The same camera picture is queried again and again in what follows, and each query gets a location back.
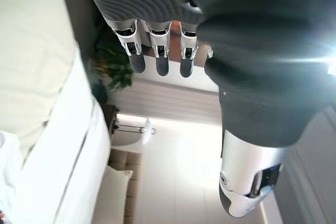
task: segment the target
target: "white wall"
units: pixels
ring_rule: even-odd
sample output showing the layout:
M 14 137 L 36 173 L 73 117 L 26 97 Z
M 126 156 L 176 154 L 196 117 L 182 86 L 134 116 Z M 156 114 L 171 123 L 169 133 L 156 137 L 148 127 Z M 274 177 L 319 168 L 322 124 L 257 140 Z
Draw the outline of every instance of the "white wall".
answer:
M 284 223 L 336 223 L 336 110 L 327 107 L 290 150 L 275 194 Z
M 109 93 L 120 113 L 176 121 L 222 123 L 218 93 L 186 89 L 146 80 Z
M 151 119 L 135 224 L 260 224 L 260 208 L 235 219 L 218 194 L 222 128 Z
M 155 58 L 144 56 L 146 69 L 144 73 L 135 73 L 134 77 L 141 80 L 151 80 L 155 82 L 198 89 L 218 93 L 218 86 L 204 72 L 204 68 L 194 66 L 190 77 L 184 78 L 180 74 L 180 63 L 169 61 L 169 72 L 166 76 L 160 76 L 156 71 Z

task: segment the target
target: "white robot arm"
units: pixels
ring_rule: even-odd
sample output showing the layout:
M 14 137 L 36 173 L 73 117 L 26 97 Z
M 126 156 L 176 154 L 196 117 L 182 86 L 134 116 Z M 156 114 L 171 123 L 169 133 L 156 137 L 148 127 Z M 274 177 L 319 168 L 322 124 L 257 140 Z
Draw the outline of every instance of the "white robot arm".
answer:
M 223 144 L 219 196 L 234 217 L 273 189 L 290 146 L 335 85 L 336 0 L 94 0 L 137 73 L 145 70 L 138 20 L 148 26 L 161 76 L 169 71 L 171 21 L 180 21 L 181 75 L 198 43 L 219 86 Z

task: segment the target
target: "white pillow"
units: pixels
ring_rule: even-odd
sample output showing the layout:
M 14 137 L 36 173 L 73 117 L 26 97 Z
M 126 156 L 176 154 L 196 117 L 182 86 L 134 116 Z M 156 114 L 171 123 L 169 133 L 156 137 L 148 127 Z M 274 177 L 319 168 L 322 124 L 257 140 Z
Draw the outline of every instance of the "white pillow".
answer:
M 123 224 L 131 170 L 117 171 L 107 166 L 101 182 L 92 224 Z
M 25 158 L 48 122 L 75 57 L 64 0 L 0 0 L 0 130 Z

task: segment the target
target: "robotic finger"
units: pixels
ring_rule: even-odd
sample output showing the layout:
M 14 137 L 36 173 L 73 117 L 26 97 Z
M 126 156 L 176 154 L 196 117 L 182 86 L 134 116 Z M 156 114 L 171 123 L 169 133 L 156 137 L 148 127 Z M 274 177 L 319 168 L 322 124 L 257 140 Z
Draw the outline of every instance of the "robotic finger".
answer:
M 138 21 L 108 22 L 125 49 L 134 72 L 145 70 L 145 60 L 141 51 L 141 38 L 138 32 Z
M 169 48 L 171 22 L 155 23 L 146 22 L 151 36 L 152 47 L 156 57 L 156 70 L 161 76 L 166 76 L 169 71 Z
M 245 216 L 272 191 L 288 149 L 248 143 L 225 131 L 219 196 L 228 214 Z
M 180 73 L 189 77 L 193 72 L 194 58 L 198 48 L 196 26 L 180 23 L 181 28 L 181 65 Z

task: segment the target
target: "green leaves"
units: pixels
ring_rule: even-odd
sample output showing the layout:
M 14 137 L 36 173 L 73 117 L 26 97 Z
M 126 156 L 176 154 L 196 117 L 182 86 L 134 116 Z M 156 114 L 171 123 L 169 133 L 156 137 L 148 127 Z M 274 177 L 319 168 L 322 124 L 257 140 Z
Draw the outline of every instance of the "green leaves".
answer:
M 128 55 L 114 44 L 100 47 L 93 58 L 94 70 L 100 77 L 108 76 L 108 89 L 123 89 L 132 85 L 133 70 Z

